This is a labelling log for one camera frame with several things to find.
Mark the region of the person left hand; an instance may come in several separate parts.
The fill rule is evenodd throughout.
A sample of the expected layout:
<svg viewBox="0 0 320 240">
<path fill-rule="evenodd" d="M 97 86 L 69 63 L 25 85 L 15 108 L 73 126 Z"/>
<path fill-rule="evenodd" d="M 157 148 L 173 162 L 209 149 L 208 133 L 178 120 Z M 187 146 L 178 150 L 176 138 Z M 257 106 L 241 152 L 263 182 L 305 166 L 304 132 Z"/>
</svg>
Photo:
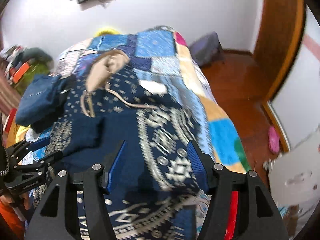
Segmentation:
<svg viewBox="0 0 320 240">
<path fill-rule="evenodd" d="M 30 199 L 29 199 L 29 193 L 23 193 L 19 196 L 12 196 L 11 194 L 3 194 L 1 195 L 1 202 L 5 205 L 5 206 L 10 206 L 12 203 L 15 202 L 23 202 L 24 208 L 26 210 L 29 210 L 31 207 L 30 204 Z"/>
</svg>

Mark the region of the orange sleeve left forearm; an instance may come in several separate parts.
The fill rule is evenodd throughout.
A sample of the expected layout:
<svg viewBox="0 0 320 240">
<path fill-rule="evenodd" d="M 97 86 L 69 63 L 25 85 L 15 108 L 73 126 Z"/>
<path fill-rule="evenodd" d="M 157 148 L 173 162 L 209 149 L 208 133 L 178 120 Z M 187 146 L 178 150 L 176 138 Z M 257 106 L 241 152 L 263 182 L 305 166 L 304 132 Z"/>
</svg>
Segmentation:
<svg viewBox="0 0 320 240">
<path fill-rule="evenodd" d="M 18 239 L 24 240 L 25 226 L 24 222 L 20 221 L 15 211 L 10 205 L 5 205 L 1 202 L 1 215 L 15 233 Z"/>
</svg>

